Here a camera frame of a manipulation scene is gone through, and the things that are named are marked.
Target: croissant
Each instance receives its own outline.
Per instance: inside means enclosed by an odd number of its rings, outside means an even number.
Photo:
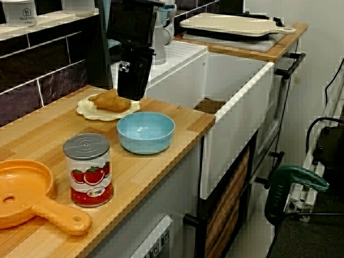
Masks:
[[[97,96],[88,98],[94,105],[100,109],[108,109],[115,112],[124,112],[130,108],[131,101],[121,98],[114,89],[103,92]]]

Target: cream plate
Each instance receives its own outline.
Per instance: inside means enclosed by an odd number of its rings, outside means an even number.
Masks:
[[[131,101],[130,108],[122,113],[99,109],[94,105],[92,101],[88,100],[89,97],[96,95],[97,94],[90,95],[87,98],[79,101],[77,104],[76,112],[78,114],[82,114],[85,118],[90,120],[113,121],[140,110],[139,101]]]

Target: wooden cutting board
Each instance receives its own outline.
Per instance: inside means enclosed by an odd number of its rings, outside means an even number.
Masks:
[[[268,33],[295,34],[295,28],[278,27],[273,20],[200,13],[180,23],[184,28],[260,37]]]

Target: toy frying pan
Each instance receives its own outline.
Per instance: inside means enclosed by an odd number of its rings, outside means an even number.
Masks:
[[[49,198],[53,175],[44,164],[31,160],[0,162],[0,229],[22,224],[35,215],[44,217],[71,235],[91,227],[91,217]]]

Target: wall tile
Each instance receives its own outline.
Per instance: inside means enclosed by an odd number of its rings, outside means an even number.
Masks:
[[[176,0],[178,9],[192,10],[197,7],[197,0]]]
[[[69,66],[61,71],[39,79],[45,105],[87,85],[84,62]]]
[[[2,4],[0,3],[0,24],[6,23],[4,9],[2,7]]]
[[[191,11],[191,12],[188,12],[188,13],[187,13],[187,18],[189,19],[189,18],[191,18],[192,16],[195,16],[195,15],[198,15],[198,14],[200,14],[200,13],[205,12],[205,9],[206,9],[205,7],[201,7],[201,8],[197,8],[197,9]]]
[[[86,58],[90,45],[87,32],[81,32],[70,37],[68,40],[68,49],[71,63],[79,62]]]
[[[0,92],[69,64],[66,39],[0,59]]]
[[[62,10],[61,0],[35,0],[37,15]]]
[[[220,2],[215,2],[206,6],[206,12],[209,13],[219,13],[220,12]]]
[[[32,47],[53,39],[79,32],[88,26],[89,19],[76,20],[72,23],[66,23],[56,27],[46,28],[45,30],[29,33],[28,39],[30,41],[30,46]]]
[[[26,35],[0,41],[0,56],[28,48]]]
[[[186,14],[185,15],[180,15],[180,16],[175,18],[175,20],[174,20],[174,30],[175,30],[174,35],[178,35],[178,34],[184,32],[184,31],[186,31],[186,28],[182,28],[180,26],[180,22],[182,22],[182,21],[184,21],[186,19],[187,19],[187,15]]]
[[[214,2],[214,0],[197,0],[197,5],[198,7],[201,7],[205,4],[210,4],[212,2]]]
[[[4,126],[42,107],[35,82],[0,95],[0,126]]]

